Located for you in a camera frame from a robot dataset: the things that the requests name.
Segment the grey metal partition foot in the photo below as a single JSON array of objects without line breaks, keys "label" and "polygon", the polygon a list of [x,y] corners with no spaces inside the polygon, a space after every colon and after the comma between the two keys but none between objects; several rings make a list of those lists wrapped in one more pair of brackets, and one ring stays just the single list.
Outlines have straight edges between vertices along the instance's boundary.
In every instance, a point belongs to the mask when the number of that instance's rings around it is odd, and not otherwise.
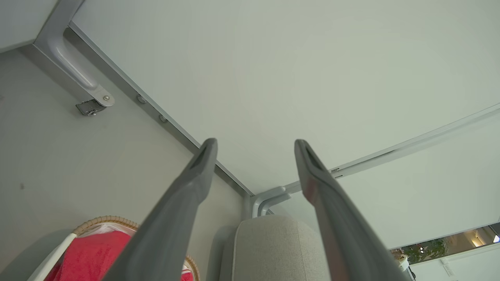
[{"label": "grey metal partition foot", "polygon": [[64,41],[64,31],[84,0],[57,0],[33,45],[78,86],[78,104],[95,99],[104,107],[115,104],[114,97],[84,68]]}]

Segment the grey fabric sofa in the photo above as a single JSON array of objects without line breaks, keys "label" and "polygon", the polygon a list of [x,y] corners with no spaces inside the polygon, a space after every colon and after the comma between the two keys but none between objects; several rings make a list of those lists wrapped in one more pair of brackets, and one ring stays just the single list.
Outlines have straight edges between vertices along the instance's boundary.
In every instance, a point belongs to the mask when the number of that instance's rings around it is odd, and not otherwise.
[{"label": "grey fabric sofa", "polygon": [[330,281],[330,271],[318,232],[289,217],[266,215],[230,232],[218,281]]}]

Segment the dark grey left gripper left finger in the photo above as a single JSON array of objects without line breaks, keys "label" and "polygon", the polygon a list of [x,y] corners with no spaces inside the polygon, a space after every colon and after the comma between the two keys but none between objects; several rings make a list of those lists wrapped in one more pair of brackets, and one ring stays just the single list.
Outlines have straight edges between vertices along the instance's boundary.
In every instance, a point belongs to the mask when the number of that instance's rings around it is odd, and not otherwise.
[{"label": "dark grey left gripper left finger", "polygon": [[199,205],[214,176],[218,143],[206,139],[152,209],[102,281],[180,281]]}]

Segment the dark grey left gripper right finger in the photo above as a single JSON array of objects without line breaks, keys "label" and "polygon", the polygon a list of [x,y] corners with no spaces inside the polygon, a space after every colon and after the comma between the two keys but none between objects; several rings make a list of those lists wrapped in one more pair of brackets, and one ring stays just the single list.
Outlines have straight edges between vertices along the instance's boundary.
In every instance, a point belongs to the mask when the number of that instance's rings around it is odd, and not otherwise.
[{"label": "dark grey left gripper right finger", "polygon": [[315,209],[331,281],[411,281],[304,139],[295,141],[295,162],[302,193]]}]

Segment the wicker laundry basket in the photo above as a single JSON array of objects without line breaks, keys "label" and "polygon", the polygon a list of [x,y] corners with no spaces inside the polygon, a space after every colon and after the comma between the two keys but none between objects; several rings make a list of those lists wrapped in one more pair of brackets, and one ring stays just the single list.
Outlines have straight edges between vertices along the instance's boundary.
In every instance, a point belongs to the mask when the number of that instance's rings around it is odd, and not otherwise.
[{"label": "wicker laundry basket", "polygon": [[[140,224],[119,216],[101,216],[90,219],[77,226],[72,233],[77,238],[84,238],[89,235],[103,234],[113,231],[120,231],[127,235],[134,235]],[[186,255],[181,274],[181,281],[201,281],[200,271],[195,260]]]}]

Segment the black caster wheel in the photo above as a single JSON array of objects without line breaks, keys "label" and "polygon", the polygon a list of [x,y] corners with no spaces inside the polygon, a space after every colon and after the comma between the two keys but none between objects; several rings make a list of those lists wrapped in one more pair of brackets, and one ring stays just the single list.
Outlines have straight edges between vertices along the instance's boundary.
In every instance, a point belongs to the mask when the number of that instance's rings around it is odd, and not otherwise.
[{"label": "black caster wheel", "polygon": [[95,99],[76,104],[75,106],[83,116],[87,117],[95,116],[98,112],[106,109],[106,107],[102,106]]}]

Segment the grey partition base rail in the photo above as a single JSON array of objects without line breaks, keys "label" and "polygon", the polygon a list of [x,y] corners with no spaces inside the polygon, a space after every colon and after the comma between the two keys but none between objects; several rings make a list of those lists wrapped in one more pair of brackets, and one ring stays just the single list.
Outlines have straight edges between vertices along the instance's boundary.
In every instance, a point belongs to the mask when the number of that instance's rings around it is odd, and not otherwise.
[{"label": "grey partition base rail", "polygon": [[83,42],[82,47],[77,47],[87,59],[89,59],[98,69],[102,70],[105,75],[115,82],[118,86],[126,87],[127,91],[132,91],[130,94],[134,101],[139,101],[138,96],[145,99],[146,103],[139,103],[148,114],[153,118],[162,122],[160,117],[165,119],[165,128],[177,138],[191,152],[196,152],[201,146],[201,143],[196,141],[180,124],[178,124],[169,114],[166,113],[156,102],[152,101],[139,86],[137,86],[111,59],[102,52],[102,50],[89,39],[88,36],[74,22],[68,25],[70,35],[79,37]]},{"label": "grey partition base rail", "polygon": [[445,126],[431,130],[428,133],[419,135],[405,142],[377,151],[362,158],[342,164],[329,171],[333,178],[343,178],[352,174],[360,173],[393,160],[404,158],[407,155],[423,151],[448,139],[468,133],[478,128],[482,123],[500,115],[500,103],[488,107],[484,110],[471,114],[467,117],[449,123]]}]

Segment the red shirt with white trim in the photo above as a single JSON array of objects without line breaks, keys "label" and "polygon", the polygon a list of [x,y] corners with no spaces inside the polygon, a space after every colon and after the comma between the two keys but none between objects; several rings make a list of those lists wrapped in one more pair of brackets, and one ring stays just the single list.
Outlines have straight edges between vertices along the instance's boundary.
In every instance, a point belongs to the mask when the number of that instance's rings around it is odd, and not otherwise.
[{"label": "red shirt with white trim", "polygon": [[135,231],[97,231],[75,238],[43,281],[102,281]]}]

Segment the green potted plant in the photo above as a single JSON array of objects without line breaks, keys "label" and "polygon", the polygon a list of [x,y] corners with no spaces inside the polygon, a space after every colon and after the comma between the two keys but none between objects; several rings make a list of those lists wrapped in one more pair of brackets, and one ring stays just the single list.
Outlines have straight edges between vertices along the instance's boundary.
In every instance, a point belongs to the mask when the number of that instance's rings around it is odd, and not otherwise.
[{"label": "green potted plant", "polygon": [[446,238],[438,238],[418,244],[408,245],[392,249],[391,253],[396,259],[403,257],[407,258],[410,265],[421,263],[426,260],[432,260],[444,257],[448,254],[448,240]]}]

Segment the grey curved corner foot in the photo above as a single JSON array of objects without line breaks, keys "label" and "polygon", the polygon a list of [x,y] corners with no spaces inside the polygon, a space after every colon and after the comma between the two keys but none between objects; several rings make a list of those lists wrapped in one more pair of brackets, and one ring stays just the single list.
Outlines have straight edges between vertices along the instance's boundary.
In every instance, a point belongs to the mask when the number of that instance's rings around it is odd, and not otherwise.
[{"label": "grey curved corner foot", "polygon": [[261,212],[259,207],[267,200],[274,199],[282,194],[285,194],[286,187],[275,187],[271,190],[256,194],[250,198],[250,218],[258,217]]},{"label": "grey curved corner foot", "polygon": [[260,206],[259,206],[259,209],[258,209],[258,216],[265,216],[268,211],[270,210],[271,207],[273,206],[276,206],[284,201],[287,201],[289,199],[291,199],[292,196],[290,193],[283,193],[283,194],[280,194],[278,196],[275,196],[271,199],[267,199],[265,201],[263,201]]}]

